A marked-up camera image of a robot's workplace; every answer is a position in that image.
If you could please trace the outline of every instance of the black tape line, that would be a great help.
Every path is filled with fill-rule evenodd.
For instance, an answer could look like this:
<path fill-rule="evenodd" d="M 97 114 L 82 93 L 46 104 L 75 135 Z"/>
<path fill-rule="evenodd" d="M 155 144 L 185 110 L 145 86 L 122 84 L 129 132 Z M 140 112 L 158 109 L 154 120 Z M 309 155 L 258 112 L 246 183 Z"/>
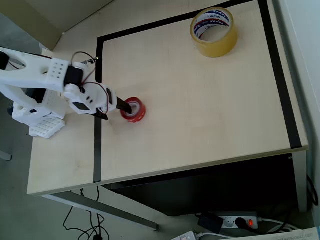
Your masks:
<path fill-rule="evenodd" d="M 101 135 L 102 135 L 102 122 L 101 118 L 94 118 L 94 166 L 93 166 L 93 182 L 101 182 Z"/>
<path fill-rule="evenodd" d="M 286 125 L 286 131 L 290 142 L 291 149 L 301 148 L 301 140 L 298 132 L 298 127 L 295 119 L 294 110 L 290 100 L 290 95 L 286 83 L 284 70 L 282 68 L 281 59 L 278 51 L 276 36 L 271 22 L 271 17 L 266 0 L 258 0 L 260 13 L 262 17 L 264 32 L 267 45 L 269 48 L 272 68 L 280 96 L 282 112 Z"/>
<path fill-rule="evenodd" d="M 217 4 L 217 5 L 211 6 L 211 7 L 203 8 L 201 10 L 192 11 L 192 12 L 185 13 L 182 15 L 166 18 L 166 19 L 163 19 L 160 21 L 155 21 L 155 22 L 151 22 L 151 23 L 148 23 L 145 25 L 129 28 L 129 29 L 126 29 L 123 31 L 118 31 L 118 32 L 111 33 L 108 35 L 100 36 L 100 37 L 98 37 L 98 44 L 99 44 L 99 42 L 105 42 L 105 41 L 109 41 L 112 39 L 117 39 L 117 38 L 121 38 L 124 36 L 128 36 L 131 34 L 140 33 L 140 32 L 146 31 L 146 30 L 159 28 L 159 27 L 162 27 L 162 26 L 165 26 L 168 24 L 174 24 L 174 23 L 181 22 L 184 20 L 192 19 L 195 16 L 197 16 L 197 14 L 199 14 L 200 12 L 202 12 L 203 10 L 206 10 L 208 8 L 219 7 L 219 8 L 226 9 L 226 8 L 230 8 L 235 5 L 244 4 L 244 3 L 248 3 L 248 2 L 252 2 L 252 1 L 254 1 L 254 0 L 230 0 L 230 1 L 226 1 L 223 3 Z"/>
<path fill-rule="evenodd" d="M 104 43 L 98 41 L 96 46 L 96 57 L 95 61 L 95 80 L 97 83 L 102 83 L 102 52 Z M 102 120 L 99 117 L 94 118 L 94 165 L 93 165 L 93 182 L 101 182 L 102 174 Z"/>

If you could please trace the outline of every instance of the red power switch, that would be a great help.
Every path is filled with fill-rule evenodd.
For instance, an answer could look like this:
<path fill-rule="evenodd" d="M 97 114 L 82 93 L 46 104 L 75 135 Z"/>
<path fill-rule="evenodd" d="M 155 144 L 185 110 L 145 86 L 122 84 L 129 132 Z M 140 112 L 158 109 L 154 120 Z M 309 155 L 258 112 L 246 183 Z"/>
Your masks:
<path fill-rule="evenodd" d="M 254 226 L 254 221 L 252 219 L 249 219 L 248 220 L 248 224 L 250 227 L 253 227 Z"/>

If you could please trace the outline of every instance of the gray floor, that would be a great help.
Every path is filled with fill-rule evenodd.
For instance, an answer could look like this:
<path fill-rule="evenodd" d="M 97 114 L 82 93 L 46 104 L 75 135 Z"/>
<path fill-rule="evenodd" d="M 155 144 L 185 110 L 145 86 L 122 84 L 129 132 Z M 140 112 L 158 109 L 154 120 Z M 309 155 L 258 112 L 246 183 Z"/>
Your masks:
<path fill-rule="evenodd" d="M 0 32 L 0 46 L 23 52 L 40 53 L 38 42 L 12 22 L 8 22 L 8 19 L 1 14 Z M 12 154 L 11 161 L 0 160 L 0 239 L 76 240 L 80 232 L 66 231 L 63 228 L 63 221 L 70 209 L 69 206 L 42 197 L 27 195 L 32 137 L 28 135 L 29 127 L 14 121 L 7 114 L 7 107 L 11 104 L 10 100 L 0 96 L 0 150 Z M 96 188 L 85 188 L 84 194 L 95 199 Z M 102 187 L 100 187 L 100 202 L 159 224 L 159 230 L 152 231 L 131 222 L 104 216 L 105 222 L 102 226 L 108 230 L 112 240 L 171 240 L 188 231 L 207 232 L 197 226 L 198 219 L 194 215 L 165 216 Z M 310 212 L 305 214 L 294 212 L 290 223 L 300 228 L 313 227 Z M 66 226 L 83 230 L 91 228 L 89 213 L 74 208 Z M 271 227 L 273 225 L 265 225 L 266 229 Z M 222 231 L 221 233 L 235 237 L 248 236 L 246 232 L 240 230 Z M 203 239 L 220 238 L 206 236 Z"/>

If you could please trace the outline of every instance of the table leg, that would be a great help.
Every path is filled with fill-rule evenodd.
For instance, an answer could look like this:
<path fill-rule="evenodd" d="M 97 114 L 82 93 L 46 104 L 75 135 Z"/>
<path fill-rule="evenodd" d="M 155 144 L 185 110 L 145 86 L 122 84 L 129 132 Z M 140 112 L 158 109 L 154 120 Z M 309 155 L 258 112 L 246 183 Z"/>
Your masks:
<path fill-rule="evenodd" d="M 10 161 L 12 156 L 6 152 L 0 151 L 0 159 Z"/>
<path fill-rule="evenodd" d="M 307 152 L 292 153 L 296 194 L 298 197 L 299 211 L 307 211 Z"/>
<path fill-rule="evenodd" d="M 121 218 L 127 221 L 134 222 L 136 224 L 143 225 L 152 230 L 157 230 L 157 227 L 158 227 L 158 225 L 155 222 L 152 222 L 142 217 L 122 211 L 112 206 L 108 206 L 101 202 L 94 201 L 90 198 L 78 195 L 70 191 L 60 192 L 60 193 L 51 194 L 51 195 L 44 195 L 43 197 L 46 199 L 54 200 L 56 202 L 74 206 L 79 209 L 87 210 L 93 213 L 97 213 L 101 215 L 109 214 L 117 218 Z"/>

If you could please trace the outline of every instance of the white robotic arm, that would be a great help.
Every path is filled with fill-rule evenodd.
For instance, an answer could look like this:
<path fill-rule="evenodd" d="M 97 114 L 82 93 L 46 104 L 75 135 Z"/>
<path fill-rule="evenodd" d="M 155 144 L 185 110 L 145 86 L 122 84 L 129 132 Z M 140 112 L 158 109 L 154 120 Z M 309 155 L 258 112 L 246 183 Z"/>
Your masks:
<path fill-rule="evenodd" d="M 26 67 L 14 69 L 10 59 L 19 60 Z M 65 125 L 62 119 L 68 102 L 57 92 L 69 99 L 70 107 L 78 114 L 108 119 L 106 113 L 115 108 L 132 114 L 130 105 L 117 98 L 110 88 L 97 83 L 91 73 L 83 63 L 0 47 L 0 92 L 14 101 L 12 118 L 30 126 L 29 134 L 33 137 L 49 138 Z"/>

